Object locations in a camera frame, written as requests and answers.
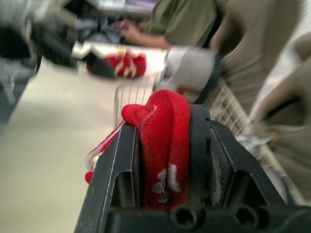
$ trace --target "screw hole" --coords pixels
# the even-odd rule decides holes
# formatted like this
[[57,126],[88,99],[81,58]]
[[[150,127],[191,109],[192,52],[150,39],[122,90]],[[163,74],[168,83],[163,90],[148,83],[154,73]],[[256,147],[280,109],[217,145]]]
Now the screw hole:
[[197,216],[194,211],[187,208],[177,208],[172,212],[172,220],[183,229],[192,229],[197,225]]
[[248,228],[256,228],[259,224],[256,212],[248,206],[241,206],[236,211],[239,222]]

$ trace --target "red fabric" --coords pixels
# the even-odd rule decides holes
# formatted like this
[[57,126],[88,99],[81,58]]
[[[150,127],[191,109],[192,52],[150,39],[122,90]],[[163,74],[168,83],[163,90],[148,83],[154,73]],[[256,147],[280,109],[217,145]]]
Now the red fabric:
[[[161,90],[151,95],[145,106],[130,104],[121,114],[125,122],[135,125],[140,132],[144,206],[171,209],[184,203],[189,179],[190,108],[186,99]],[[112,141],[109,137],[88,156],[104,151]]]
[[92,172],[92,171],[88,171],[88,172],[86,173],[86,177],[85,177],[86,182],[87,182],[88,184],[91,183],[92,177],[93,177],[93,172]]
[[142,53],[140,53],[138,56],[135,56],[129,50],[124,55],[121,53],[111,54],[105,57],[103,60],[107,63],[110,63],[114,69],[116,69],[120,63],[123,63],[117,73],[119,77],[137,78],[143,76],[147,68],[146,56]]

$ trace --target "metal wire grid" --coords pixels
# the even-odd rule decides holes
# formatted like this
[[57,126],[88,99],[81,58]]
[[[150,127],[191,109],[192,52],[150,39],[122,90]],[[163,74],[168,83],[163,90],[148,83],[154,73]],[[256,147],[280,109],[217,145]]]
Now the metal wire grid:
[[146,75],[145,77],[124,83],[117,87],[115,93],[115,127],[122,121],[121,110],[127,104],[145,105],[153,92],[154,83],[159,79],[161,72]]
[[[133,103],[145,104],[153,92],[154,83],[159,77],[160,73],[156,73],[138,82],[118,86],[115,95],[115,127],[121,122],[123,106]],[[241,133],[251,132],[252,124],[249,117],[224,80],[219,80],[218,86],[210,94],[205,104],[210,110],[211,119],[226,125],[235,137]],[[257,157],[259,163],[264,167],[273,168],[280,174],[295,203],[299,205],[308,204],[269,147],[262,145],[259,151],[260,155]]]

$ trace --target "white countertop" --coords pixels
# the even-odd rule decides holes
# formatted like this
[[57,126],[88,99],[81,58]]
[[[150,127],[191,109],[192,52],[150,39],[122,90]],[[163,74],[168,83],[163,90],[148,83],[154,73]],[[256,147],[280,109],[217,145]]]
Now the white countertop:
[[[75,48],[75,54],[87,50]],[[104,54],[116,46],[95,45]],[[164,51],[147,54],[147,72]],[[43,61],[0,135],[0,232],[73,232],[86,194],[85,157],[113,130],[118,82]]]

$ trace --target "olive green shirt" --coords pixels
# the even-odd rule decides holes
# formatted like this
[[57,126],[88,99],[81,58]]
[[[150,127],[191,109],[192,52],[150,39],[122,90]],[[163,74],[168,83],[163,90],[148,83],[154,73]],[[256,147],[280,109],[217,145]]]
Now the olive green shirt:
[[202,46],[215,17],[214,0],[157,0],[144,32],[173,45]]

